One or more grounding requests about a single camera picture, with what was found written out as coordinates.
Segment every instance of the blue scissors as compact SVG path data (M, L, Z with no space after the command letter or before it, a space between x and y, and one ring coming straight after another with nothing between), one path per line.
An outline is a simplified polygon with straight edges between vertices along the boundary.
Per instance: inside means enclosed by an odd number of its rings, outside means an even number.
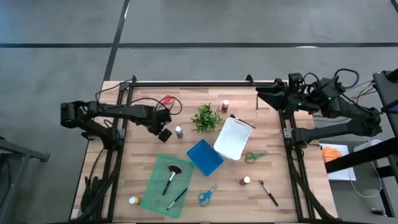
M214 185L209 191L206 193L200 193L198 195L199 205L202 207L207 206L210 203L211 194L217 189L218 184Z

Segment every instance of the paint brush handle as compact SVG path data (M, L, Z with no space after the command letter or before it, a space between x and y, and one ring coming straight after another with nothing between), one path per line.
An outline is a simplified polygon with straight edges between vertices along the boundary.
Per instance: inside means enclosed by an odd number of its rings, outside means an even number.
M166 191L167 191L167 189L168 189L170 183L171 183L171 180L167 181L167 184L166 184L166 186L164 187L164 190L163 190L163 194L162 194L162 195L165 195L165 194L166 194Z
M173 203L171 203L166 210L169 210L179 199L180 197L188 190L188 188L186 188L183 192L180 193L180 195L174 200Z

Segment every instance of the green translucent tray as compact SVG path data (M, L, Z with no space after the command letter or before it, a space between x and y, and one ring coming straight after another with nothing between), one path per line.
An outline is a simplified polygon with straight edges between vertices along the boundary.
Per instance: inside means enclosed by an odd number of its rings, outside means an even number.
M182 172L181 174L174 176L166 194L163 196L163 189L170 178L169 165L172 164L180 166ZM141 207L167 215L168 217L180 218L187 193L181 196L170 210L166 210L166 208L180 195L181 192L184 191L184 189L189 188L193 168L194 165L190 161L159 154L157 156L155 168L152 171L148 186L145 190Z

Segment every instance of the white cable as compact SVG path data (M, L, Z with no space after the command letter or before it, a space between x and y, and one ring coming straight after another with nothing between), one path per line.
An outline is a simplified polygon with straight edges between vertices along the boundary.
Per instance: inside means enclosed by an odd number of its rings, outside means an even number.
M380 184L379 191L378 191L376 194L374 194L374 195L370 195L370 196L361 195L361 194L356 190L356 188L355 188L355 186L354 186L354 184L353 184L353 181L351 180L351 171L349 171L349 181L351 182L351 186L353 186L355 192L356 192L359 196L361 196L362 198L373 198L373 197L379 195L379 193L380 193L380 191L381 191L381 189L382 189L382 186L381 186L381 178L380 178L379 172L377 171L376 167L374 166L374 163L372 162L371 164L372 164L372 167L373 167L374 171L377 173L377 176L379 177L379 184Z

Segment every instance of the concrete floor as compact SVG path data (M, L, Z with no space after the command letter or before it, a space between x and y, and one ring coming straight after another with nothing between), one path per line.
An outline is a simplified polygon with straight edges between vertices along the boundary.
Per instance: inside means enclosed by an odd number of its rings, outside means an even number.
M0 43L112 43L123 2L0 0ZM121 42L398 42L397 22L389 0L132 0ZM59 105L94 99L110 51L0 49L0 135L51 153L46 164L30 163L13 223L68 220L86 141L81 131L60 126ZM242 80L247 74L273 80L292 72L331 77L346 67L361 74L361 83L395 69L397 58L398 48L119 49L111 80L133 74L139 80ZM353 79L347 74L342 81ZM376 94L360 103L381 105ZM391 138L385 117L382 128L376 138ZM353 190L332 187L341 218L369 221L347 212L363 203Z

